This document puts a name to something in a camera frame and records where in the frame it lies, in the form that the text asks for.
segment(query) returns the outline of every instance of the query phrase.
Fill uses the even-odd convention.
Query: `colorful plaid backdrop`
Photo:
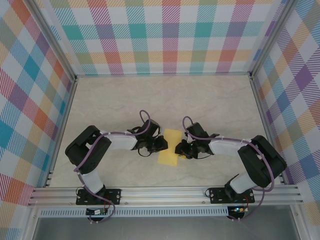
[[[0,0],[0,240],[48,170],[71,80],[22,0]]]
[[[320,0],[300,0],[256,83],[279,151],[320,234]]]
[[[74,70],[99,75],[247,72],[281,0],[37,2]]]

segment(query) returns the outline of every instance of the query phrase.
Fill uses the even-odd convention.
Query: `yellow sponge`
[[[178,155],[175,154],[176,146],[181,142],[182,131],[174,129],[164,130],[164,139],[168,142],[168,149],[159,153],[158,163],[177,166]]]

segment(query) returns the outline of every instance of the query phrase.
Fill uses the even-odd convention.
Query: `vented metal plate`
[[[227,216],[227,206],[197,207],[119,207],[115,209],[116,217],[206,217]],[[42,208],[40,218],[87,218],[86,208],[61,207]]]

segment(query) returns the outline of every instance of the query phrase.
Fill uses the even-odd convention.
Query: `floor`
[[[265,135],[246,75],[80,78],[50,186],[81,185],[64,152],[87,126],[123,132],[142,125],[141,109],[164,129],[182,131],[188,115],[209,135]],[[178,166],[170,166],[158,163],[158,153],[141,157],[128,150],[107,151],[98,166],[107,187],[221,186],[244,170],[237,157],[179,158]]]

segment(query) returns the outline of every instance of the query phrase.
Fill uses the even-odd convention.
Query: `beige marble surface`
[[[188,115],[209,134],[240,139],[265,134],[245,75],[80,78],[50,186],[80,186],[64,152],[87,126],[122,132],[142,125],[141,109],[164,129],[182,131]],[[226,155],[179,158],[176,167],[157,161],[158,153],[141,157],[136,151],[107,151],[98,172],[109,187],[147,187],[224,185],[245,170],[240,158]]]

